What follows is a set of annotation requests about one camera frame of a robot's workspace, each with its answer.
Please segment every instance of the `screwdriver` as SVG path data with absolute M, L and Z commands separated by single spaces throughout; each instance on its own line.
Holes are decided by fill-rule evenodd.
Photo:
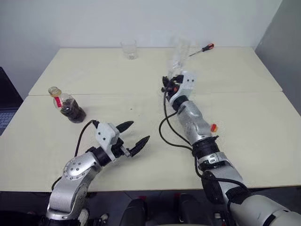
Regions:
M 195 52 L 195 53 L 189 55 L 189 57 L 190 57 L 190 56 L 193 56 L 193 55 L 196 55 L 197 53 L 205 52 L 205 51 L 207 51 L 207 50 L 213 49 L 213 47 L 214 47 L 214 44 L 213 44 L 213 43 L 210 43 L 209 45 L 207 45 L 207 46 L 205 46 L 204 48 L 202 48 L 200 51 Z

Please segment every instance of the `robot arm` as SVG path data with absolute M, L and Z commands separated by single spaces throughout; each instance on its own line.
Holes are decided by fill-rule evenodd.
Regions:
M 163 77 L 166 98 L 177 111 L 186 138 L 192 146 L 192 155 L 207 198 L 213 204 L 223 204 L 239 226 L 299 226 L 301 216 L 261 195 L 251 195 L 242 177 L 225 153 L 220 152 L 197 106 L 189 101 L 195 77 L 188 71 L 171 79 Z
M 148 142 L 150 136 L 138 141 L 131 150 L 126 149 L 119 138 L 134 122 L 127 121 L 118 126 L 112 123 L 99 123 L 96 140 L 100 147 L 91 147 L 84 154 L 72 158 L 64 167 L 62 178 L 51 193 L 44 225 L 77 225 L 78 216 L 83 208 L 88 187 L 102 168 L 122 155 L 133 157 Z

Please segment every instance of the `transparent cup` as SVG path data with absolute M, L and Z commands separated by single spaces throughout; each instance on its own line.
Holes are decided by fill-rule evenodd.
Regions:
M 137 43 L 134 39 L 123 40 L 121 43 L 124 56 L 129 60 L 134 60 L 138 57 Z

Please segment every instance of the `red bottle label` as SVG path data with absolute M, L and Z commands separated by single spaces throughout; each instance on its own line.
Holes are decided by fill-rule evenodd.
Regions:
M 62 106 L 61 100 L 60 100 L 59 97 L 55 97 L 55 101 L 56 101 L 56 105 L 57 105 L 58 107 L 61 107 L 61 106 Z

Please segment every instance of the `red screwdriver handle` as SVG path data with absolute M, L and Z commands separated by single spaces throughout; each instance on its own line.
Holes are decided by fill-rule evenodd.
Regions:
M 213 43 L 210 43 L 209 45 L 207 45 L 206 47 L 202 48 L 202 52 L 205 52 L 207 50 L 210 50 L 210 49 L 213 49 L 214 47 L 214 44 Z

